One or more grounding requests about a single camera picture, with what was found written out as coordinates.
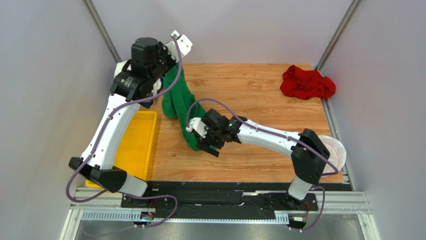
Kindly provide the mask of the green t shirt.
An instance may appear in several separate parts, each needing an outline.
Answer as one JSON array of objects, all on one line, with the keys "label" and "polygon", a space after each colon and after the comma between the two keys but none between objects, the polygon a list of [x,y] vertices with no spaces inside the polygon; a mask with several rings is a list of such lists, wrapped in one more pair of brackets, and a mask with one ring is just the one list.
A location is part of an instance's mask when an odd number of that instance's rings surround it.
[{"label": "green t shirt", "polygon": [[[167,74],[162,78],[163,88],[167,89],[175,80],[179,71],[179,65],[176,64],[170,69]],[[185,73],[182,67],[179,79],[174,87],[163,95],[161,103],[163,114],[169,119],[177,119],[180,125],[180,132],[184,142],[198,152],[196,148],[197,142],[200,139],[198,134],[188,133],[186,131],[186,117],[190,106],[196,101],[195,95],[190,91],[185,80]],[[190,112],[190,119],[196,117],[203,117],[206,110],[197,103]]]}]

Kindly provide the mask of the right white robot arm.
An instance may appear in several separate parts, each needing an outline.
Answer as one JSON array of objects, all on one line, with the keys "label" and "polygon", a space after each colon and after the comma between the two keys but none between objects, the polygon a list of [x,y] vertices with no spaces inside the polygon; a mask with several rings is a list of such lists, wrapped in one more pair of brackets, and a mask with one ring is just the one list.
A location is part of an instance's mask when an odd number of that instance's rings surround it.
[{"label": "right white robot arm", "polygon": [[236,142],[263,147],[290,158],[295,175],[287,195],[297,201],[304,200],[311,187],[319,183],[331,156],[311,129],[283,131],[241,116],[228,119],[212,108],[203,117],[188,120],[186,131],[198,134],[196,147],[215,157],[226,142]]}]

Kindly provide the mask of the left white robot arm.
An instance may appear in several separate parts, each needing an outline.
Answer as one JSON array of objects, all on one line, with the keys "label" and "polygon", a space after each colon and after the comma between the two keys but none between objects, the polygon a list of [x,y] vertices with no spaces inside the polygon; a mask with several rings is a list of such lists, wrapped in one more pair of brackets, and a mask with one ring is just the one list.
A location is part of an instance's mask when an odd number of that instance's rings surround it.
[{"label": "left white robot arm", "polygon": [[191,51],[192,42],[186,35],[174,31],[171,36],[168,43],[152,37],[137,39],[132,45],[132,58],[116,64],[102,121],[86,150],[69,161],[69,167],[74,170],[70,182],[81,175],[104,191],[136,198],[144,196],[147,182],[116,167],[116,155],[141,104],[167,94],[179,80],[176,76],[169,87],[152,93],[156,83],[172,68],[178,66],[178,73],[182,72],[182,59]]}]

